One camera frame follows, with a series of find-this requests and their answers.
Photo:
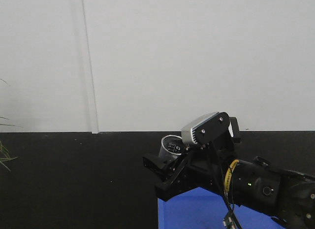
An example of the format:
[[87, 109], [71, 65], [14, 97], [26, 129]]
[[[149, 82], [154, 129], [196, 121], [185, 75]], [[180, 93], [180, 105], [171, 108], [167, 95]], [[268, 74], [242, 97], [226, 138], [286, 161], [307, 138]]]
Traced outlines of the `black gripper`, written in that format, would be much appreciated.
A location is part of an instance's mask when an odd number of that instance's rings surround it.
[[162, 181], [155, 184], [156, 196], [163, 201], [201, 187], [223, 195], [223, 181], [229, 165], [236, 159], [240, 131], [236, 117], [229, 117], [228, 131], [203, 145], [185, 145], [186, 153], [178, 157], [142, 157], [144, 167]]

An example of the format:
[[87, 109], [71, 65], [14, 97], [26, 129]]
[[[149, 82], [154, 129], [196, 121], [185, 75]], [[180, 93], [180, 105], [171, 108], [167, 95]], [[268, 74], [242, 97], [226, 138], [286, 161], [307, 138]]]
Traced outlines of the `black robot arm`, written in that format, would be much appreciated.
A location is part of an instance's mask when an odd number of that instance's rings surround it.
[[228, 213], [223, 224], [240, 228], [234, 206], [246, 206], [286, 229], [315, 226], [315, 178], [273, 167], [262, 158], [241, 160], [235, 117], [225, 112], [203, 115], [184, 126], [181, 135], [161, 139], [157, 156], [145, 154], [143, 165], [159, 177], [156, 196], [164, 201], [203, 188], [222, 197]]

